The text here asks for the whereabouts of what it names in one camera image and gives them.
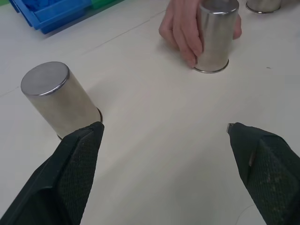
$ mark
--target stainless steel cup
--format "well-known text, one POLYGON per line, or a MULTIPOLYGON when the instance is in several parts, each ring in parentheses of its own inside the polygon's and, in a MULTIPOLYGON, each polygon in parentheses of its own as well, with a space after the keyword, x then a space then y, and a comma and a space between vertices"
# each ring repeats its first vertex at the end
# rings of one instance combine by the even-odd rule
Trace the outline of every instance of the stainless steel cup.
POLYGON ((281 0, 248 0, 246 7, 255 13, 274 13, 280 9, 281 0))
POLYGON ((100 111, 61 62, 47 62, 29 71, 21 90, 60 138, 101 121, 100 111))
POLYGON ((216 73, 225 69, 229 62, 239 3, 237 0, 204 0, 199 10, 197 20, 203 52, 195 69, 216 73))

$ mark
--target blue plastic bin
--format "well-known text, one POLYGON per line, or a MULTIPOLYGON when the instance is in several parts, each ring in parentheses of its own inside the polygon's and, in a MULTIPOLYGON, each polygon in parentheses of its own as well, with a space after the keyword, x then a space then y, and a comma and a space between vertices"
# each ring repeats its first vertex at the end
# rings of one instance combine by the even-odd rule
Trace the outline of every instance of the blue plastic bin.
POLYGON ((29 26, 46 34, 85 15, 91 0, 61 0, 39 11, 30 11, 22 0, 9 0, 15 10, 21 12, 29 26))

